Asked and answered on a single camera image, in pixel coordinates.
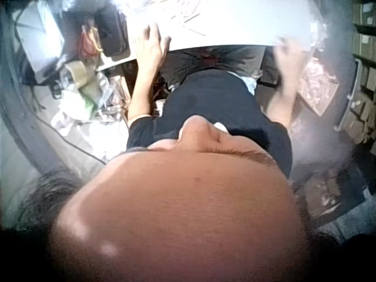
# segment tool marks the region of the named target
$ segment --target desk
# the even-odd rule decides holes
[[[310,50],[307,0],[154,0],[137,12],[127,6],[120,9],[127,15],[130,50],[111,58],[101,54],[98,71],[135,59],[132,38],[154,21],[162,37],[172,38],[171,51],[215,45],[273,46],[281,36],[298,38]]]

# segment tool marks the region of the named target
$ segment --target wire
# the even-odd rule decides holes
[[[75,148],[76,150],[80,151],[81,153],[84,153],[85,155],[89,156],[89,157],[92,157],[93,159],[99,161],[101,164],[103,165],[106,165],[107,163],[104,161],[104,160],[101,160],[100,158],[90,154],[89,152],[81,149],[80,147],[77,147],[76,145],[74,145],[73,143],[71,143],[70,141],[66,140],[61,134],[60,132],[58,132],[55,128],[53,128],[48,122],[45,122],[43,119],[41,119],[36,113],[34,113],[32,111],[32,109],[29,107],[29,105],[26,103],[26,107],[29,109],[29,111],[32,113],[32,115],[38,119],[41,123],[43,123],[45,126],[47,126],[48,128],[52,129],[66,144],[72,146],[73,148]]]
[[[23,13],[24,9],[21,10],[20,14],[18,15],[17,19],[14,21],[14,24],[15,26],[18,24],[18,19],[19,17],[21,16],[21,14]],[[15,34],[17,35],[18,37],[18,31],[16,30],[14,26],[14,31],[15,31]],[[12,79],[13,79],[13,82],[14,83],[19,83],[19,81],[17,80],[17,78],[15,77],[15,74],[14,72],[11,71],[11,74],[12,74]],[[29,103],[26,101],[26,98],[25,98],[25,95],[23,95],[24,93],[19,93],[20,96],[22,97],[22,100],[23,102],[26,104],[26,107],[28,108],[28,110],[31,112],[31,114],[38,120],[40,121],[41,123],[43,123],[45,126],[47,126],[48,128],[52,129],[52,131],[54,131],[66,144],[68,144],[69,146],[72,146],[73,148],[75,148],[76,150],[80,151],[81,153],[97,160],[98,162],[100,162],[101,164],[103,165],[106,165],[107,163],[103,160],[101,160],[100,158],[90,154],[89,152],[81,149],[80,147],[77,147],[76,145],[74,145],[73,143],[69,142],[68,140],[66,140],[61,134],[59,131],[57,131],[55,128],[53,128],[48,122],[44,121],[43,119],[41,119],[31,108],[30,108],[30,105]]]

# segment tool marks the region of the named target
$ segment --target eyebrow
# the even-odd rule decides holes
[[[136,148],[132,148],[132,149],[125,151],[124,154],[135,153],[135,152],[168,152],[168,151],[169,150],[166,150],[163,148],[148,149],[145,147],[136,147]],[[277,163],[272,157],[268,156],[265,153],[257,152],[254,150],[242,152],[239,150],[226,150],[226,149],[214,148],[214,149],[208,149],[208,150],[198,152],[198,153],[212,153],[212,154],[217,154],[217,155],[233,156],[233,157],[238,157],[241,159],[248,159],[248,160],[251,160],[252,162],[256,162],[261,165],[263,164],[266,166],[277,167]]]

